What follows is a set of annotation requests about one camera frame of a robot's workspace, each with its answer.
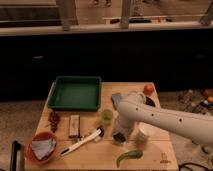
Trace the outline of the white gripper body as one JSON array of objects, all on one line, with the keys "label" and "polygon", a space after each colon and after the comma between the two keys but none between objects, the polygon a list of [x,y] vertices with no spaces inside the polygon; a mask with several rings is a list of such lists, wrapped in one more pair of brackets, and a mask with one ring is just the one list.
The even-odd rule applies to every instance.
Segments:
[{"label": "white gripper body", "polygon": [[125,116],[118,115],[114,122],[113,136],[116,133],[121,133],[125,136],[126,140],[129,138],[135,127],[135,122],[126,118]]}]

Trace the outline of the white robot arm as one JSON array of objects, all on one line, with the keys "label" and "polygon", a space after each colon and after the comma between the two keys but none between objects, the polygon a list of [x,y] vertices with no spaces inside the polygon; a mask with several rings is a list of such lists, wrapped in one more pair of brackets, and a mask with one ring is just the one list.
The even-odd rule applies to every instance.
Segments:
[{"label": "white robot arm", "polygon": [[140,92],[130,92],[122,97],[117,112],[114,129],[125,138],[132,133],[136,122],[144,122],[213,147],[212,116],[149,106],[145,104],[145,95]]}]

